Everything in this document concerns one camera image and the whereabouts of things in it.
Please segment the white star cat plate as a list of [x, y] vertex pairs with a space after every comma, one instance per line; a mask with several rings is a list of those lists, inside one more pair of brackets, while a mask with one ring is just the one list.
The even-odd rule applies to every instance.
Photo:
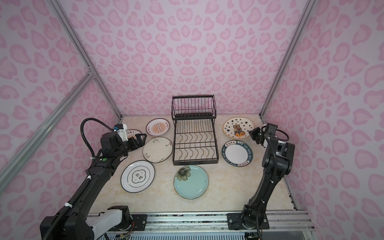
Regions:
[[244, 117], [234, 117], [224, 123], [223, 132], [230, 138], [240, 140], [249, 137], [250, 131], [254, 128], [254, 124], [250, 119]]

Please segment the mint green flower plate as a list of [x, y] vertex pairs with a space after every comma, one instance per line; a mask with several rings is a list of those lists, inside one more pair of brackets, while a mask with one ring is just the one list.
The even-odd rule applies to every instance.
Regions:
[[176, 172], [174, 188], [184, 199], [194, 200], [201, 197], [208, 186], [208, 174], [199, 166], [184, 166]]

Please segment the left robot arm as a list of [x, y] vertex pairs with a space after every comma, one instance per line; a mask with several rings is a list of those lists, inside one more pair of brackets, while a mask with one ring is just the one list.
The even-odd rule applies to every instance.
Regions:
[[96, 240], [96, 227], [87, 224], [88, 214], [100, 191], [114, 175], [121, 158], [143, 147], [146, 134], [123, 141], [117, 132], [102, 135], [101, 149], [86, 170], [86, 178], [70, 200], [40, 224], [43, 240]]

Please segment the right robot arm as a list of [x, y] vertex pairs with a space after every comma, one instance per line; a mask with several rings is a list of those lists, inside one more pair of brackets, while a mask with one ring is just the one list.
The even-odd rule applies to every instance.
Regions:
[[296, 146], [289, 143], [290, 137], [277, 125], [266, 124], [250, 131], [252, 140], [265, 148], [262, 159], [263, 176], [256, 193], [244, 205], [242, 225], [247, 229], [260, 230], [265, 222], [269, 199], [280, 180], [293, 167]]

